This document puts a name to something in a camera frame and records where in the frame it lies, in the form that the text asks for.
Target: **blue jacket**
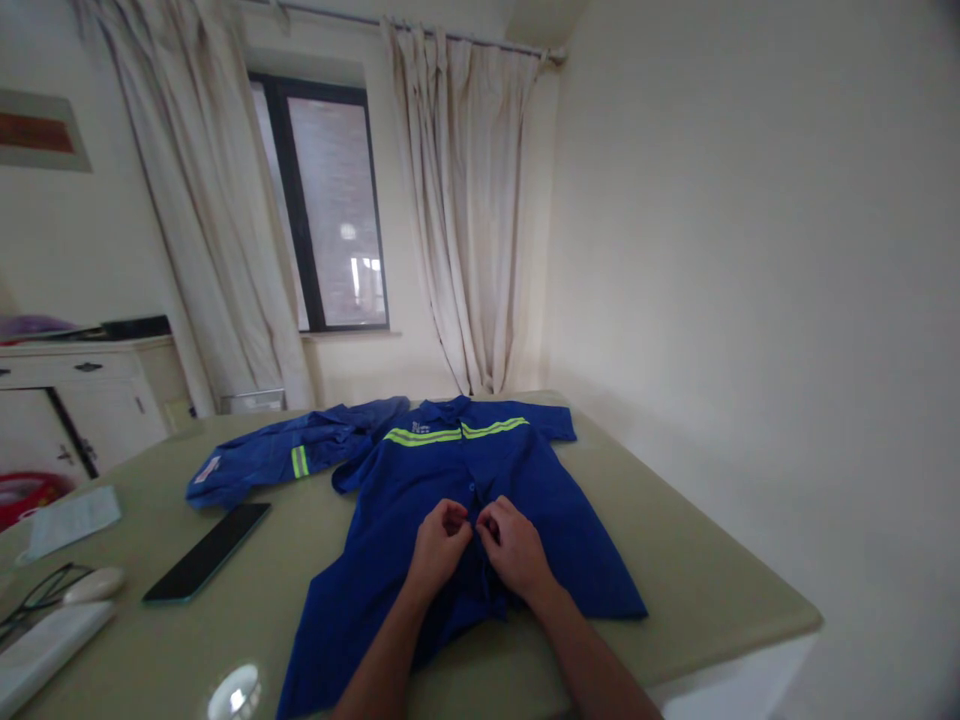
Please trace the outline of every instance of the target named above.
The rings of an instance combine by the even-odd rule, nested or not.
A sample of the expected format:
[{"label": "blue jacket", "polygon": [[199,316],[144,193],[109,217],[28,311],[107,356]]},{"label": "blue jacket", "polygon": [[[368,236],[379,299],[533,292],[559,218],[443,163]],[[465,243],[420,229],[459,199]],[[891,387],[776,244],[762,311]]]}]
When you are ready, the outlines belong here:
[{"label": "blue jacket", "polygon": [[222,505],[232,510],[256,485],[306,477],[344,460],[342,471],[349,473],[356,467],[349,461],[368,454],[409,409],[405,397],[337,405],[238,437],[210,454],[187,485],[187,502],[198,509]]},{"label": "blue jacket", "polygon": [[[350,472],[340,493],[359,490],[343,554],[310,584],[280,696],[278,720],[334,705],[363,659],[406,578],[417,529],[443,498],[471,523],[499,495],[537,527],[557,580],[588,617],[647,614],[620,554],[577,483],[550,447],[576,440],[570,410],[519,402],[424,402],[399,417]],[[453,578],[430,606],[414,667],[490,618],[522,605],[500,582],[474,534]]]}]

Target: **cabinet door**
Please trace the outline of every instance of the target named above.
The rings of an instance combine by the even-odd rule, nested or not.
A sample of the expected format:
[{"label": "cabinet door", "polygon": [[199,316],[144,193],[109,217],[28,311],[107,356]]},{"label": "cabinet door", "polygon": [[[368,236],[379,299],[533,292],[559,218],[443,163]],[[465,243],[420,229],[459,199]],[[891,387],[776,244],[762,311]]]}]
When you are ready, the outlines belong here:
[{"label": "cabinet door", "polygon": [[152,444],[133,383],[65,383],[57,387],[57,394],[101,474]]},{"label": "cabinet door", "polygon": [[0,474],[30,471],[90,479],[46,390],[0,390]]}]

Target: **smartphone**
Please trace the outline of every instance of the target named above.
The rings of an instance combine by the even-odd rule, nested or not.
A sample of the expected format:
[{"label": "smartphone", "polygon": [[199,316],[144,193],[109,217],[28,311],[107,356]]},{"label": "smartphone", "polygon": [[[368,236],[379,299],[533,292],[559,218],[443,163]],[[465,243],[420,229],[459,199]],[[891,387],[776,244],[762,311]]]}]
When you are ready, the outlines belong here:
[{"label": "smartphone", "polygon": [[203,539],[143,596],[143,602],[187,602],[233,555],[260,523],[270,503],[251,503],[231,510]]}]

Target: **yellow reflective stripe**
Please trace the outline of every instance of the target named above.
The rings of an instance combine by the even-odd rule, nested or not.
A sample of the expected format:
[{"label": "yellow reflective stripe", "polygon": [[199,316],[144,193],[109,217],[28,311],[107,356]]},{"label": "yellow reflective stripe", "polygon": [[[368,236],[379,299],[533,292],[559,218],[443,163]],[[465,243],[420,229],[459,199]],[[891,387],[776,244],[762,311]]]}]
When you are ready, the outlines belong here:
[{"label": "yellow reflective stripe", "polygon": [[455,434],[448,434],[448,433],[426,433],[426,434],[424,434],[424,435],[419,435],[419,436],[413,434],[413,437],[412,437],[412,438],[411,438],[411,437],[408,437],[408,435],[404,435],[404,434],[398,433],[398,432],[397,432],[397,429],[394,428],[393,430],[391,430],[390,432],[388,432],[386,435],[384,435],[384,436],[383,436],[383,439],[384,439],[384,440],[392,440],[393,442],[397,443],[398,445],[403,445],[404,447],[420,447],[421,445],[431,445],[432,443],[437,443],[437,442],[451,442],[451,441],[459,440],[459,439],[460,439],[460,431],[459,431],[459,430],[456,430],[456,431],[455,431]]},{"label": "yellow reflective stripe", "polygon": [[293,458],[293,475],[298,480],[303,477],[303,473],[300,471],[300,456],[297,454],[297,450],[300,447],[295,447],[290,451],[290,457]]},{"label": "yellow reflective stripe", "polygon": [[459,430],[438,430],[434,433],[414,433],[409,430],[404,430],[402,428],[394,428],[390,431],[392,435],[400,435],[407,438],[408,440],[427,440],[432,438],[443,437],[444,435],[454,435],[460,437]]},{"label": "yellow reflective stripe", "polygon": [[521,425],[529,425],[526,418],[511,418],[509,420],[501,420],[500,422],[494,423],[489,427],[477,428],[468,427],[467,425],[463,426],[463,434],[469,439],[484,437],[485,435],[493,435],[494,433],[506,432],[507,430],[513,430],[514,428],[520,427]]},{"label": "yellow reflective stripe", "polygon": [[409,430],[394,428],[384,435],[383,439],[391,440],[398,445],[403,445],[404,447],[420,447],[421,445],[430,445],[437,442],[450,442],[452,440],[459,440],[461,437],[464,437],[468,440],[473,440],[475,438],[506,432],[508,430],[518,428],[521,425],[529,424],[530,423],[526,418],[510,418],[509,420],[501,420],[500,422],[495,422],[493,425],[489,425],[485,428],[472,428],[465,423],[461,423],[463,427],[462,433],[460,430],[440,430],[432,433],[413,433]]}]

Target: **white mouse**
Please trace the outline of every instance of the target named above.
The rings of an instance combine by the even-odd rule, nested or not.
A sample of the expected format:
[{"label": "white mouse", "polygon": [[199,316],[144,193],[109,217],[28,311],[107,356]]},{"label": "white mouse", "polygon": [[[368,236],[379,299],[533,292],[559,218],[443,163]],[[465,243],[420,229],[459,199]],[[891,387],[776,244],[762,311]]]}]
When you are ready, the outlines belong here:
[{"label": "white mouse", "polygon": [[106,600],[123,585],[124,574],[120,568],[94,570],[75,583],[63,596],[64,605]]}]

